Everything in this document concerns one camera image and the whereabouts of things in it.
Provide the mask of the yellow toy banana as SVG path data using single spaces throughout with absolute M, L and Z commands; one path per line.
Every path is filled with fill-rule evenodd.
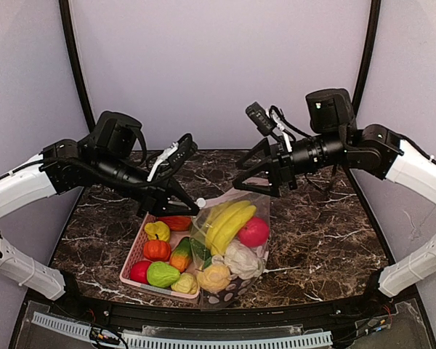
M 238 231 L 255 215 L 257 207 L 249 200 L 226 202 L 212 209 L 206 222 L 206 248 L 223 255 Z

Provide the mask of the green toy cucumber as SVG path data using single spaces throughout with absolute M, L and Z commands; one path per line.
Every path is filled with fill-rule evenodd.
M 196 259 L 197 266 L 204 270 L 211 265 L 211 252 L 210 250 L 198 239 L 191 238 L 190 239 L 191 249 Z

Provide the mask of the clear dotted zip top bag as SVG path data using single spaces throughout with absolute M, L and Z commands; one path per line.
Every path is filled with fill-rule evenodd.
M 204 201 L 191 230 L 201 310 L 221 310 L 243 297 L 264 272 L 269 239 L 268 196 L 231 189 Z

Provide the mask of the red toy apple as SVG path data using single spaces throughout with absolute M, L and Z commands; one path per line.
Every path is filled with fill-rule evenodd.
M 269 236 L 269 225 L 259 217 L 252 217 L 238 232 L 239 241 L 251 248 L 263 245 Z

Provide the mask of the yellow toy cauliflower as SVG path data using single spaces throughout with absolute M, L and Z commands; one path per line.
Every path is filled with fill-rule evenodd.
M 211 265 L 198 273 L 197 280 L 202 289 L 218 293 L 230 284 L 230 270 L 225 265 Z

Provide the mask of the white toy cauliflower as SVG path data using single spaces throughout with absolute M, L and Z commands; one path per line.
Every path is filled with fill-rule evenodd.
M 232 274 L 243 280 L 259 277 L 264 270 L 263 259 L 238 240 L 228 245 L 224 263 Z

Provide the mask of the dark red toy fruit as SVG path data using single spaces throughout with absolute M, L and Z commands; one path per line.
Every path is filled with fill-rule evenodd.
M 236 278 L 218 293 L 201 290 L 201 307 L 212 310 L 226 308 L 245 294 L 254 282 L 255 278 Z

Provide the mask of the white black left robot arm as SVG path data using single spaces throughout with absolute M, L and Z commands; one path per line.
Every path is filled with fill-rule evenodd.
M 141 213 L 156 217 L 198 214 L 205 200 L 193 200 L 174 179 L 197 150 L 193 136 L 187 133 L 172 143 L 149 170 L 128 163 L 135 143 L 147 150 L 138 120 L 122 113 L 103 112 L 82 140 L 64 139 L 49 145 L 0 176 L 0 219 L 34 201 L 96 184 L 137 201 Z M 0 274 L 51 301 L 63 302 L 79 294 L 71 274 L 36 262 L 1 233 Z

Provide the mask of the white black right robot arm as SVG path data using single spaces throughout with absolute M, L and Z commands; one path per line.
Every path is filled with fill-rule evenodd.
M 273 145 L 267 138 L 284 123 L 281 110 L 271 106 L 266 111 L 259 103 L 246 108 L 246 115 L 265 138 L 237 162 L 242 172 L 233 180 L 234 188 L 278 197 L 282 184 L 296 188 L 297 175 L 341 164 L 409 188 L 436 205 L 433 156 L 382 125 L 358 129 L 346 89 L 322 89 L 305 100 L 314 135 L 298 141 L 285 135 Z

